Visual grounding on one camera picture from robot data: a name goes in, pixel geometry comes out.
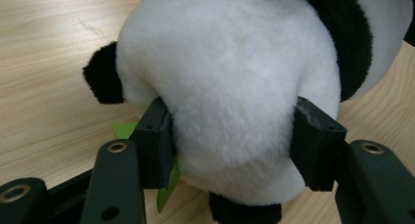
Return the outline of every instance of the wooden surface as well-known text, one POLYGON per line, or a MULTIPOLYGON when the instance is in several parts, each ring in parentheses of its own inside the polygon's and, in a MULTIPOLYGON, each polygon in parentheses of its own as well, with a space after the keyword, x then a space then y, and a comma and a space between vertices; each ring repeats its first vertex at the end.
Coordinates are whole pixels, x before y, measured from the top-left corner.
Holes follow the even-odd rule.
MULTIPOLYGON (((81 76, 93 51, 116 40, 140 0, 0 0, 0 184, 40 177, 48 187, 91 168, 130 107, 101 106, 81 76)), ((347 139, 389 146, 415 173, 415 49, 403 43, 386 78, 343 103, 347 139)), ((213 223, 208 196, 180 183, 163 214, 146 191, 148 223, 213 223)), ((304 191, 282 223, 340 223, 332 193, 304 191)))

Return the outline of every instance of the black metal bracket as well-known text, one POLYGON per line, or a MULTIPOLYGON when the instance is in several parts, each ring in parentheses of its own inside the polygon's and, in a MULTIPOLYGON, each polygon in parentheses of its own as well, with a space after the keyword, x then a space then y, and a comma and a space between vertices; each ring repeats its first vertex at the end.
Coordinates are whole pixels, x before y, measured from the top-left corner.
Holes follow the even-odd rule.
MULTIPOLYGON (((93 170, 46 190, 37 178, 0 187, 0 223, 146 223, 143 189, 168 184, 171 116, 155 99, 129 140, 98 152, 93 170)), ((415 223, 415 179, 388 148, 345 142, 346 130, 299 98, 291 158, 312 191, 332 191, 344 224, 415 223)))

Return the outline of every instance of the panda plush toy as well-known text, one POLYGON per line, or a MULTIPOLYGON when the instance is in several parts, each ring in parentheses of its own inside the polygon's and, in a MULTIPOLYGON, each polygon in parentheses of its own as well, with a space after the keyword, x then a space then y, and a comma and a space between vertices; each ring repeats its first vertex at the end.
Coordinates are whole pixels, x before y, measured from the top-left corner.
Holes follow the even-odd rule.
POLYGON ((213 219, 274 224, 304 189, 290 159, 298 96, 336 118, 376 85, 412 0, 143 0, 84 77, 102 104, 161 96, 182 178, 213 219))

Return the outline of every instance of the green leaf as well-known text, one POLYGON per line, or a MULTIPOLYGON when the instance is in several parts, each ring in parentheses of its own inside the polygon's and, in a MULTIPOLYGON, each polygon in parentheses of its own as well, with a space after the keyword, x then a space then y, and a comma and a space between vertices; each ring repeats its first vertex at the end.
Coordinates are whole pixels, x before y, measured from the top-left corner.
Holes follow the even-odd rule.
POLYGON ((137 122, 114 121, 113 131, 118 139, 128 139, 137 124, 137 122))
POLYGON ((157 193, 157 212, 158 213, 161 213, 162 210, 164 209, 165 205, 168 202, 168 199, 170 198, 171 194, 174 191, 174 188, 177 185, 177 182, 179 181, 179 178, 180 178, 180 171, 179 171, 179 167, 176 161, 170 173, 170 180, 168 181, 167 189, 161 188, 159 189, 159 192, 157 193))

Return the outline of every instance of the table surface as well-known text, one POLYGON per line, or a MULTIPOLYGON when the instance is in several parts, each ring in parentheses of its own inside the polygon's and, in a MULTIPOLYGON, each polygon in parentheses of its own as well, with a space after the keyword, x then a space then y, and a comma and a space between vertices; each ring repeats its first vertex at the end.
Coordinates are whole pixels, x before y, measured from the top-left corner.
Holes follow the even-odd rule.
MULTIPOLYGON (((126 105, 99 105, 81 76, 100 46, 116 40, 141 0, 0 0, 0 185, 40 177, 54 187, 93 166, 115 138, 112 121, 137 121, 126 105)), ((387 76, 341 104, 347 140, 390 147, 415 173, 415 49, 405 42, 387 76)), ((214 223, 208 195, 179 183, 162 214, 146 191, 148 223, 214 223)), ((340 223, 334 193, 305 190, 282 223, 340 223)))

